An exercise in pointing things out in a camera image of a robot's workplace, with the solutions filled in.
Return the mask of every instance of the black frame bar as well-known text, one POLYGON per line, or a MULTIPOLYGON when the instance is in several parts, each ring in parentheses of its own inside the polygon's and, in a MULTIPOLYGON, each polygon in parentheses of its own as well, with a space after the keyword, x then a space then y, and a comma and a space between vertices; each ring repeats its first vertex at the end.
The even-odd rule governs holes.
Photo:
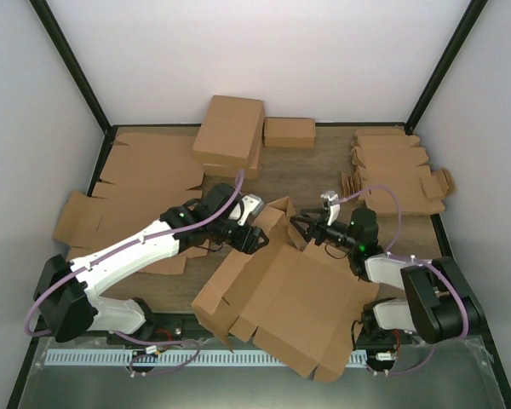
MULTIPOLYGON (((102 132, 104 133, 104 138, 102 142, 102 147, 100 149, 99 157, 97 164, 95 166, 94 174, 91 178, 91 182, 89 185, 88 195, 90 196, 95 188, 95 184, 100 180, 100 173, 102 168, 104 167, 104 163, 107 160, 108 154, 112 149, 113 141, 115 140, 118 127, 119 126, 174 126, 171 124, 161 124, 161 125, 114 125, 111 126, 108 121, 98 99, 96 98, 95 93, 93 92, 89 81, 85 77, 81 66, 76 59, 76 56, 72 52, 72 49, 66 38, 60 29, 60 26, 53 15, 49 5, 45 0, 29 0, 32 7, 37 13, 40 21, 51 38, 53 44, 57 48, 62 60, 64 61, 68 71, 72 75, 76 85, 78 86, 80 92, 83 95, 83 98, 87 102, 91 112, 95 116, 96 121, 98 122, 102 132)), ((443 81, 446 73, 451 67, 453 61, 456 58, 456 55, 460 51, 463 46, 468 34, 471 32, 471 29, 474 27, 475 22, 479 18, 483 8, 485 7, 488 0, 472 0, 468 5, 463 17, 461 18, 456 30, 454 31, 451 40, 445 48, 444 53, 441 55, 439 62, 433 73, 424 88, 424 91, 420 95, 411 115, 407 119, 406 123, 319 123, 319 126, 403 126, 407 133, 412 133, 416 126, 418 125, 422 115, 428 108, 433 96, 435 95, 438 87, 443 81)), ((198 124, 182 124, 176 126, 198 126, 198 124)), ((451 246, 446 237, 445 229, 443 227, 443 223, 439 215, 434 215, 431 217, 433 223, 433 229, 435 231, 439 249, 443 256, 452 256, 451 246)), ((195 320, 193 314, 185 314, 184 320, 195 320)), ((493 355, 494 364, 492 365, 492 370, 496 376, 496 379, 499 383, 499 388, 502 392, 502 397, 506 404, 507 408, 511 408, 511 388, 509 386, 507 377, 505 375, 505 371, 503 370, 502 363, 499 359, 499 355, 497 353, 496 345, 494 344, 494 340, 490 333, 490 330, 483 331, 480 334, 485 343, 486 349, 493 355)), ((22 393, 24 387, 26 385, 26 379, 28 373, 30 371, 30 367, 32 365, 32 361, 34 359, 34 354, 36 353, 37 346, 37 338, 33 338, 30 342, 29 348, 26 352, 25 360, 23 361, 23 365, 20 369, 19 376, 17 377, 17 381, 15 382, 14 389, 10 396, 7 408, 16 408, 20 403, 20 399, 22 397, 22 393)))

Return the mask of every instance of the perforated metal strip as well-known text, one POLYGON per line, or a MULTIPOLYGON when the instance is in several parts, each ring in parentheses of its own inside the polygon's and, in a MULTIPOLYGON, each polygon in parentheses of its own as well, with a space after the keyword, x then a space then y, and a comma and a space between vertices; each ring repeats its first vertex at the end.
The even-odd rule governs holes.
MULTIPOLYGON (((177 366, 193 356, 191 350, 169 350, 156 358, 141 358, 134 366, 177 366)), ((126 366, 133 359, 133 351, 126 349, 49 349, 46 366, 126 366)), ((367 353, 353 351, 347 363, 349 368, 365 368, 367 353)), ((235 351, 204 349, 189 366, 284 366, 282 362, 260 350, 235 351)))

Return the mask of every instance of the robotic arm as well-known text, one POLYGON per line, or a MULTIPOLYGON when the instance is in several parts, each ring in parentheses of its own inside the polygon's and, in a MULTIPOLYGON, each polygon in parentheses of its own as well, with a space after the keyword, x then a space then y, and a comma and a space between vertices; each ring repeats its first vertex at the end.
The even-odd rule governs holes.
POLYGON ((102 251, 70 262, 63 256, 50 258, 38 281, 35 301, 57 280, 85 268, 40 306, 55 340, 70 341, 86 331, 121 331, 147 339, 155 325, 147 304, 140 298, 123 301, 102 297, 105 290, 148 264, 200 246, 207 239, 226 243, 246 254, 267 245, 268 238, 262 230, 248 223, 248 217, 257 216, 264 207, 262 200, 254 195, 239 195, 214 221, 189 228, 215 214, 233 194, 233 187, 225 183, 216 185, 206 197, 168 209, 139 233, 102 251), (171 229, 183 231, 167 234, 171 229))
MULTIPOLYGON (((376 213, 358 208, 349 224, 338 222, 338 204, 334 192, 322 195, 324 207, 302 210, 291 223, 306 241, 324 242, 348 251, 350 267, 366 281, 391 285, 405 291, 405 300, 378 300, 365 305, 361 315, 364 334, 401 330, 415 332, 427 343, 458 337, 462 333, 460 308, 430 269, 415 257, 396 257, 378 244, 376 213)), ((469 331, 485 325, 485 314, 452 257, 428 261, 451 283, 468 313, 469 331)))

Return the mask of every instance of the small cardboard box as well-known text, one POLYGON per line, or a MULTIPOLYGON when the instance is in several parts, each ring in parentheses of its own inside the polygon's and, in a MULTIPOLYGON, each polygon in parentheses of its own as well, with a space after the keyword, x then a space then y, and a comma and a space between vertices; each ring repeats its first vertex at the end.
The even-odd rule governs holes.
POLYGON ((332 382, 353 350, 350 326, 378 285, 359 281, 347 260, 329 257, 322 246, 311 243, 301 252, 287 244, 295 241, 284 212, 289 206, 287 198, 266 206, 254 224, 269 245, 251 256, 232 251, 192 307, 229 348, 229 333, 244 341, 253 336, 254 345, 301 376, 314 372, 315 381, 332 382))
MULTIPOLYGON (((71 246, 68 259, 103 250, 138 233, 168 208, 201 198, 200 190, 188 190, 203 180, 201 164, 191 157, 193 141, 189 136, 119 135, 93 197, 73 192, 60 214, 53 238, 71 246)), ((206 253, 189 249, 141 271, 182 274, 186 258, 206 253)))
POLYGON ((265 118, 266 147, 314 147, 316 125, 311 118, 265 118))
MULTIPOLYGON (((342 174, 344 194, 372 186, 385 185, 399 199, 401 211, 407 215, 433 215, 445 209, 442 199, 455 191, 448 170, 432 172, 426 149, 420 138, 405 135, 400 129, 377 131, 357 130, 351 151, 356 166, 353 174, 342 174)), ((360 200, 379 215, 396 214, 392 196, 382 189, 362 193, 360 200)))
POLYGON ((214 95, 193 144, 201 164, 249 168, 263 133, 263 101, 214 95))
MULTIPOLYGON (((255 180, 259 178, 261 170, 261 161, 263 159, 263 139, 260 138, 255 149, 254 156, 251 159, 250 167, 244 169, 244 179, 255 180)), ((238 169, 233 166, 225 166, 222 164, 204 164, 204 173, 207 176, 235 177, 238 169)))

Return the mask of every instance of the wooden table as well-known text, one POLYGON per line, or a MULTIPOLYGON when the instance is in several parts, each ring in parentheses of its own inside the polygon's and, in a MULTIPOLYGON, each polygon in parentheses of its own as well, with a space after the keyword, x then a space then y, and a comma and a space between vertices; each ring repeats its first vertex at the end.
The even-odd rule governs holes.
MULTIPOLYGON (((284 149, 265 147, 259 180, 245 181, 243 192, 254 193, 266 203, 290 196, 295 207, 320 207, 320 194, 335 190, 342 196, 341 172, 353 169, 349 157, 353 132, 357 128, 344 126, 318 126, 314 149, 284 149)), ((168 133, 192 135, 198 127, 123 127, 124 132, 168 133)), ((232 179, 204 177, 203 190, 220 181, 232 183, 232 179)), ((359 204, 344 204, 340 220, 347 222, 351 211, 359 204)), ((386 244, 394 235, 396 216, 378 218, 379 240, 386 244)), ((440 256, 437 239, 429 216, 404 216, 401 235, 392 249, 398 254, 415 254, 423 258, 440 256)), ((187 260, 183 275, 162 276, 137 273, 117 283, 106 292, 107 297, 128 299, 143 297, 153 310, 159 312, 190 313, 191 301, 228 254, 227 246, 218 253, 187 260)), ((401 293, 381 286, 378 297, 400 296, 401 293)))

